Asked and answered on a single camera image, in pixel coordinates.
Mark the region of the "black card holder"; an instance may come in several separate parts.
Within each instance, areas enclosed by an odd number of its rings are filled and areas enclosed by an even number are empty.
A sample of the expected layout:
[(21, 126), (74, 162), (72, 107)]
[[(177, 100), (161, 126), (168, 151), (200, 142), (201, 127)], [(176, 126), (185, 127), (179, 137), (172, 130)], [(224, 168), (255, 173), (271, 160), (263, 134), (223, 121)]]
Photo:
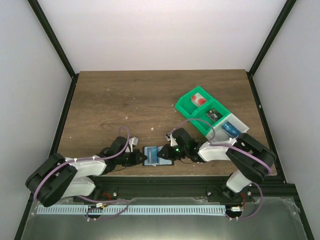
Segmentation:
[(147, 156), (147, 159), (142, 163), (142, 165), (144, 167), (173, 166), (173, 160), (164, 159), (158, 156), (158, 153), (162, 148), (163, 146), (144, 146), (142, 151), (143, 154)]

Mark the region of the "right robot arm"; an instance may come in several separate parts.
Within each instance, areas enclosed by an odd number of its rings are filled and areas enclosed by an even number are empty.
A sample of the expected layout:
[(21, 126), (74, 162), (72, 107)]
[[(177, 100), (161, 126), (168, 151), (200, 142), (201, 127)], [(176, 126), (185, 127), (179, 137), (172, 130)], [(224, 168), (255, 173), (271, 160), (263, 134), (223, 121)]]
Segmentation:
[(170, 143), (164, 145), (157, 156), (165, 160), (188, 158), (195, 163), (230, 161), (237, 170), (225, 183), (224, 192), (240, 193), (243, 188), (260, 184), (272, 173), (276, 155), (247, 133), (224, 141), (198, 142), (184, 128), (167, 135)]

